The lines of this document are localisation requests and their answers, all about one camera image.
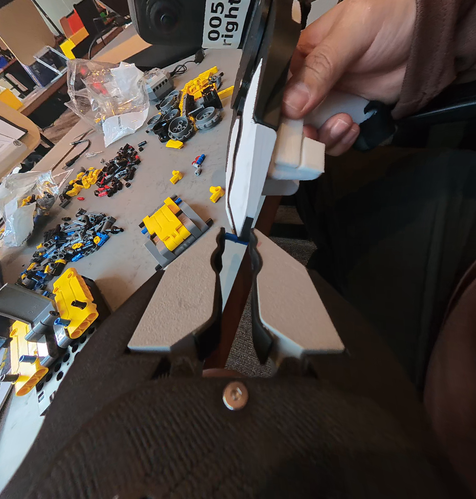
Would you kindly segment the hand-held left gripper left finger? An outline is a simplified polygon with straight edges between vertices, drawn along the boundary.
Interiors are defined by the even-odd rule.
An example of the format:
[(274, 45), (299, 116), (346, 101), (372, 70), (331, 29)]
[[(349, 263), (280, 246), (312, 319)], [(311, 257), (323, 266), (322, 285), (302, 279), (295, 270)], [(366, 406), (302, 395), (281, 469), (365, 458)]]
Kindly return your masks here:
[(130, 353), (204, 361), (221, 340), (225, 229), (212, 227), (164, 270), (129, 340)]

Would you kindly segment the grey battery box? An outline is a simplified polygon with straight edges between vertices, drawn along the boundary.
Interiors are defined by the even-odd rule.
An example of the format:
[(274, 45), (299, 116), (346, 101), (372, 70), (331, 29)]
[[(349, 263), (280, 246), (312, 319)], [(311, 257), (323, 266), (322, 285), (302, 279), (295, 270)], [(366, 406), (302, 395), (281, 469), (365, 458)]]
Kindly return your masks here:
[(153, 68), (143, 75), (150, 101), (160, 102), (175, 88), (169, 71)]

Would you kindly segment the pile of yellow pieces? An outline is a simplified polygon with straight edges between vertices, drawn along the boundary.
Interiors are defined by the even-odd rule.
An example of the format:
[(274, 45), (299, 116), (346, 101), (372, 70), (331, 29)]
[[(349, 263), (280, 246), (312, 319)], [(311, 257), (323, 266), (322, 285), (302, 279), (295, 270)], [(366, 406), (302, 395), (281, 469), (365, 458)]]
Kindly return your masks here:
[(76, 177), (70, 180), (65, 186), (61, 196), (65, 199), (78, 196), (81, 190), (89, 189), (97, 183), (100, 172), (100, 169), (93, 167), (89, 168), (87, 171), (79, 171)]

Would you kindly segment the black wheel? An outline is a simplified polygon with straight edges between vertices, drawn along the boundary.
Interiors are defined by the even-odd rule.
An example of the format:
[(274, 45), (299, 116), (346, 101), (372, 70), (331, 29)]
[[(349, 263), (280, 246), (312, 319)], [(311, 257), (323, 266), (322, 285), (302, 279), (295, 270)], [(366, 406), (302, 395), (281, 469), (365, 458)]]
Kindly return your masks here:
[(209, 85), (202, 90), (202, 100), (204, 108), (222, 109), (222, 101), (214, 85)]
[(171, 137), (169, 135), (169, 124), (166, 121), (160, 122), (158, 125), (148, 128), (146, 130), (147, 134), (155, 134), (162, 144), (168, 142)]

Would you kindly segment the brown chair back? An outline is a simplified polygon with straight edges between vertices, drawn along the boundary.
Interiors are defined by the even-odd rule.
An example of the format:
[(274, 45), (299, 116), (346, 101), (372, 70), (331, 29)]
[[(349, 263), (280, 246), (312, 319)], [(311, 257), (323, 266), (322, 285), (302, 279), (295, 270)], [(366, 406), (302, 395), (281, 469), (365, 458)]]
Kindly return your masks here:
[(42, 49), (56, 47), (54, 34), (32, 1), (12, 1), (0, 8), (0, 38), (26, 66)]

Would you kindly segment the pile of blue grey pieces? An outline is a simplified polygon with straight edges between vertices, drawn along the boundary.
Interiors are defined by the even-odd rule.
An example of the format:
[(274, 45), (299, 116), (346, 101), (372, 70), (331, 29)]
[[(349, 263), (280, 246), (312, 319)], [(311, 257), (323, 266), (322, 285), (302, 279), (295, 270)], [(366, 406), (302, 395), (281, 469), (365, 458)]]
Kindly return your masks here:
[(116, 218), (80, 209), (75, 218), (65, 217), (43, 235), (17, 284), (28, 290), (47, 290), (48, 283), (62, 275), (67, 265), (97, 252), (111, 236), (122, 233)]

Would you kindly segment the empty clear plastic bag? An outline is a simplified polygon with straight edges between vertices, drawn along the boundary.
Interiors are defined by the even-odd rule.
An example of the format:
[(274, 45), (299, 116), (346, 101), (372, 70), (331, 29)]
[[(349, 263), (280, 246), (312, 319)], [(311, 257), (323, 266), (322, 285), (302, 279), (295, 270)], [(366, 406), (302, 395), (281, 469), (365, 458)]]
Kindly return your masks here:
[(134, 64), (70, 59), (67, 85), (66, 105), (103, 134), (105, 147), (134, 134), (147, 119), (150, 101), (144, 74)]

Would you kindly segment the person's right forearm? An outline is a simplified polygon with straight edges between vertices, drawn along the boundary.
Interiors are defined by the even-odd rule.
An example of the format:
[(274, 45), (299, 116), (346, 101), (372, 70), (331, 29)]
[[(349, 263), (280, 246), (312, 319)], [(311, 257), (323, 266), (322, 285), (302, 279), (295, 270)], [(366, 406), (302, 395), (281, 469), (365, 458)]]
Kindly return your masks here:
[(476, 1), (416, 1), (410, 57), (394, 119), (410, 116), (451, 84), (476, 80)]

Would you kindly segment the plastic bag of pieces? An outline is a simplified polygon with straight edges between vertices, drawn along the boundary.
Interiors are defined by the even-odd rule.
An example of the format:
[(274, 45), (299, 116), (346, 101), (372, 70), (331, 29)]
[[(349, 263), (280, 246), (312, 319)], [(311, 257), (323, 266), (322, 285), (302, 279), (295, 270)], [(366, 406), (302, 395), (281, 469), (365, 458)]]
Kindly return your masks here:
[(0, 214), (4, 232), (0, 246), (22, 246), (37, 220), (48, 215), (59, 195), (59, 184), (51, 171), (12, 173), (0, 183)]

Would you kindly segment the yellow and grey brick assembly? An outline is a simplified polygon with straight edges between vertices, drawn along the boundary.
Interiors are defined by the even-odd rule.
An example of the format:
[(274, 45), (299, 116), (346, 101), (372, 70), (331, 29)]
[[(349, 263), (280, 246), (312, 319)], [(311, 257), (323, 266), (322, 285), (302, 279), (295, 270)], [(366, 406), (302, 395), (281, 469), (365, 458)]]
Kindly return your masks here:
[(203, 220), (179, 196), (173, 195), (140, 223), (141, 233), (148, 237), (145, 248), (155, 258), (156, 271), (170, 263), (192, 246), (214, 224)]

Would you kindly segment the black and yellow brick assembly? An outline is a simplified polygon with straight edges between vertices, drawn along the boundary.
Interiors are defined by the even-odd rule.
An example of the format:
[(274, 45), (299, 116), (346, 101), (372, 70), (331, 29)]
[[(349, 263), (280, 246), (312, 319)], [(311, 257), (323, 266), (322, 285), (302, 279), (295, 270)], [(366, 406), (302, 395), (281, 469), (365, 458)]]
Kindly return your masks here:
[(49, 296), (18, 284), (0, 289), (0, 316), (11, 319), (10, 366), (1, 382), (16, 396), (35, 391), (45, 416), (75, 358), (110, 310), (97, 285), (75, 268), (66, 269)]

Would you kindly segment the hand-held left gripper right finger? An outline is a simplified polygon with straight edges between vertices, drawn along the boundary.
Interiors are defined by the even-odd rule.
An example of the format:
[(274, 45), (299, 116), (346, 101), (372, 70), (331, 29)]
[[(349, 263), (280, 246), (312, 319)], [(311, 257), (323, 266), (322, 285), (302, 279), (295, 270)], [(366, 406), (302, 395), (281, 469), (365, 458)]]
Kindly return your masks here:
[(305, 266), (256, 228), (248, 250), (252, 264), (252, 338), (261, 364), (278, 368), (288, 358), (339, 355), (345, 346)]

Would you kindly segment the grey desk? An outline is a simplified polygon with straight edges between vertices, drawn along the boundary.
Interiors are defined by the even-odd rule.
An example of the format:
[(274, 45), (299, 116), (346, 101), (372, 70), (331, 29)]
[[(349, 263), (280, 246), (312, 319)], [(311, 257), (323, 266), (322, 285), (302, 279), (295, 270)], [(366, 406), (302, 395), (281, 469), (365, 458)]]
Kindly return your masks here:
[[(176, 86), (182, 88), (199, 73), (217, 66), (224, 72), (223, 87), (226, 88), (235, 83), (240, 59), (239, 49), (209, 49), (200, 65), (188, 64), (188, 71), (182, 77), (175, 78)], [(97, 198), (89, 192), (81, 194), (85, 197), (84, 201), (73, 201), (63, 210), (57, 207), (56, 215), (50, 216), (51, 220), (43, 230), (55, 226), (64, 216), (73, 216), (82, 206), (88, 211), (101, 210), (114, 216), (118, 225), (124, 228), (122, 234), (112, 236), (97, 253), (81, 259), (76, 265), (71, 265), (97, 283), (111, 311), (121, 306), (155, 272), (155, 259), (144, 246), (147, 237), (141, 233), (139, 223), (168, 196), (181, 196), (205, 220), (212, 218), (217, 225), (226, 227), (227, 232), (231, 232), (226, 203), (224, 199), (212, 203), (210, 187), (225, 186), (224, 168), (232, 115), (228, 98), (224, 100), (222, 122), (211, 130), (197, 132), (180, 150), (166, 148), (156, 136), (147, 135), (144, 128), (129, 135), (125, 140), (112, 144), (104, 149), (99, 159), (111, 159), (125, 143), (136, 146), (139, 142), (147, 140), (147, 147), (144, 153), (140, 154), (141, 164), (132, 186), (107, 199)], [(72, 155), (68, 143), (80, 137), (87, 129), (82, 121), (77, 123), (42, 160), (42, 169), (58, 165), (61, 158), (64, 163)], [(198, 153), (206, 154), (203, 172), (199, 177), (194, 175), (191, 166)], [(75, 169), (82, 165), (99, 166), (99, 159), (80, 160)], [(184, 178), (175, 185), (170, 182), (173, 170), (184, 173)], [(37, 242), (32, 243), (31, 247), (7, 250), (0, 248), (0, 265), (5, 283), (16, 281), (23, 264), (28, 264), (39, 241), (40, 233)], [(222, 343), (205, 363), (205, 368), (224, 367), (229, 356), (250, 290), (249, 286), (248, 290), (245, 290), (249, 271), (246, 268), (240, 269), (244, 255), (248, 259), (245, 246), (227, 241), (222, 260), (221, 283), (223, 307), (227, 307), (230, 293), (231, 305), (224, 310), (222, 316)], [(11, 394), (7, 399), (0, 412), (0, 492), (22, 463), (43, 421), (35, 389), (22, 397)]]

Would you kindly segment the pile of black red pieces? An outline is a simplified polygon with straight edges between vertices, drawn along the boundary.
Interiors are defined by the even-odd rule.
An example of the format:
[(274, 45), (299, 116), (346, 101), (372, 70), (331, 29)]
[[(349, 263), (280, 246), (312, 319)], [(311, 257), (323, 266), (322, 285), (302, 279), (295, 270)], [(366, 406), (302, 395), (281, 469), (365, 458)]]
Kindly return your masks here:
[(123, 188), (129, 188), (141, 159), (130, 144), (121, 147), (116, 156), (99, 170), (95, 184), (96, 197), (112, 197)]

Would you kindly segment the yellow beam chassis assembly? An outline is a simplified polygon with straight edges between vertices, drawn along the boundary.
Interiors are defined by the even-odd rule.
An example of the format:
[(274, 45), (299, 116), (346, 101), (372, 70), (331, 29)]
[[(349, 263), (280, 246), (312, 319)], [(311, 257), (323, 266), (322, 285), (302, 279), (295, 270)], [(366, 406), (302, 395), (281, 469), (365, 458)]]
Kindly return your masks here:
[(202, 105), (202, 90), (209, 85), (214, 85), (218, 91), (221, 101), (231, 97), (234, 92), (234, 86), (227, 88), (222, 87), (223, 72), (217, 66), (210, 68), (207, 71), (200, 73), (196, 78), (193, 78), (185, 84), (182, 90), (182, 97), (179, 102), (179, 109), (186, 117), (196, 116), (196, 114), (203, 110)]

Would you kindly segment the white paper document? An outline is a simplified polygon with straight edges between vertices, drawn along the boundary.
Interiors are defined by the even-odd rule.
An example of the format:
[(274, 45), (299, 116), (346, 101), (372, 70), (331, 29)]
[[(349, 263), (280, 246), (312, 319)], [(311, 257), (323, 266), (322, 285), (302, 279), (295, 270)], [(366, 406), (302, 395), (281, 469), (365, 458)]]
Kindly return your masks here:
[(27, 132), (27, 129), (14, 125), (0, 116), (0, 157), (22, 146), (20, 139)]

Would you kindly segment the person's right hand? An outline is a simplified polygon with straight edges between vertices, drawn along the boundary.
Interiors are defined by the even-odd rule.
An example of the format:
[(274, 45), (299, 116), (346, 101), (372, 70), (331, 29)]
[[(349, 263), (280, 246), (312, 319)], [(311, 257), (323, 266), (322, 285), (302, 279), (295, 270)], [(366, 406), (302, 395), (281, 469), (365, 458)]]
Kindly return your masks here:
[(333, 88), (396, 104), (410, 56), (415, 1), (342, 1), (301, 33), (282, 113), (301, 119)]

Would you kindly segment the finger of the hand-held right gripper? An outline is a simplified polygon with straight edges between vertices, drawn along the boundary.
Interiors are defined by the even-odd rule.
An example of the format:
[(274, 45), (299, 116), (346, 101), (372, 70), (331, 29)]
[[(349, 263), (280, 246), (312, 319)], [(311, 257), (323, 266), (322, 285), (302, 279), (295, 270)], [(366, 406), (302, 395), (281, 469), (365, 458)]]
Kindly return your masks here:
[(229, 228), (234, 231), (234, 224), (232, 222), (231, 212), (229, 208), (229, 194), (230, 186), (233, 175), (233, 164), (234, 164), (234, 154), (235, 154), (235, 113), (233, 113), (231, 119), (231, 127), (229, 131), (228, 149), (227, 149), (227, 160), (226, 160), (226, 185), (225, 185), (225, 195), (224, 195), (224, 205), (226, 208), (226, 214), (229, 221)]
[(262, 60), (254, 71), (243, 111), (235, 119), (229, 208), (236, 235), (248, 234), (267, 177), (297, 186), (324, 172), (325, 145), (305, 136), (302, 120), (281, 118), (278, 131), (255, 121), (261, 71)]

